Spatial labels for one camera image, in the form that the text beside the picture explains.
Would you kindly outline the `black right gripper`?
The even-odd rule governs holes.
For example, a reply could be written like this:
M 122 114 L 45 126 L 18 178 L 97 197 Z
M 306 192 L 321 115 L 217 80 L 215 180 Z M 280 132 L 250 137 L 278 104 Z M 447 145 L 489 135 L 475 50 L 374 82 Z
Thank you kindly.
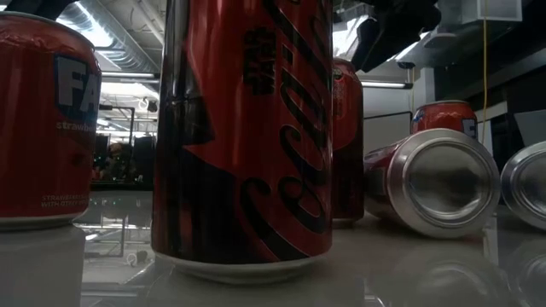
M 355 69 L 370 72 L 400 53 L 422 32 L 430 32 L 441 21 L 436 0 L 376 0 L 376 17 L 357 28 L 357 49 L 351 58 Z

